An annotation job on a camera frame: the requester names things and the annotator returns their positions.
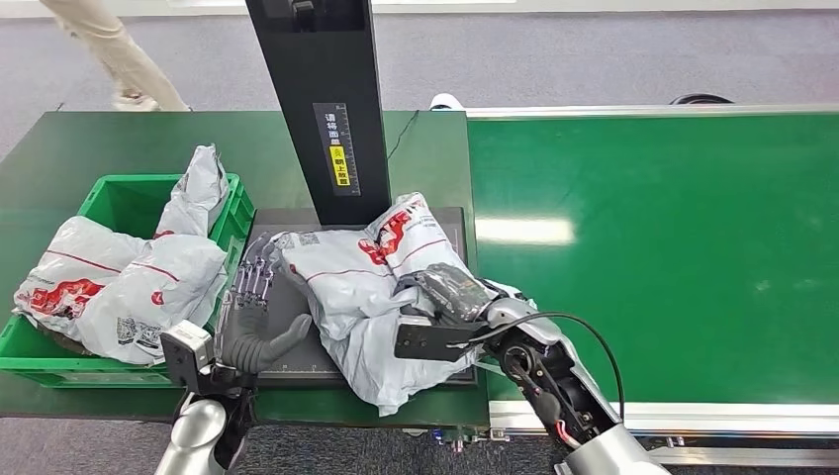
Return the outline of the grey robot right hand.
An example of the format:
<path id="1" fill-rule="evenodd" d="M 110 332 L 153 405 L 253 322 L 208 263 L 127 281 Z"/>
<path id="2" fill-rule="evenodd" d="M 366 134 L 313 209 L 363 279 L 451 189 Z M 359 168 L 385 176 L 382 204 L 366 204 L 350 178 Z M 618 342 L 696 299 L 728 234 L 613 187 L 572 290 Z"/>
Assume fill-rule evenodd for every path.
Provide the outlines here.
<path id="1" fill-rule="evenodd" d="M 424 317 L 433 325 L 479 327 L 493 298 L 483 284 L 459 267 L 439 262 L 401 276 L 394 297 L 414 299 L 404 315 Z"/>

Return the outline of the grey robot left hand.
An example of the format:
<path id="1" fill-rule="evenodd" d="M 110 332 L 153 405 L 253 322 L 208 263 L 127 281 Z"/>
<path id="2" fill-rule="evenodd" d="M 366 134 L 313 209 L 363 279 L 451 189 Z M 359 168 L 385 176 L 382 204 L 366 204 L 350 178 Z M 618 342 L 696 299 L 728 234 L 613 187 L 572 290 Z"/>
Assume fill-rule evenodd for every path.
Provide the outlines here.
<path id="1" fill-rule="evenodd" d="M 243 373 L 259 374 L 270 369 L 307 336 L 313 323 L 300 314 L 289 327 L 271 335 L 267 300 L 275 265 L 269 260 L 274 249 L 269 233 L 250 243 L 236 269 L 233 284 L 226 290 L 215 336 L 215 350 L 222 364 Z"/>

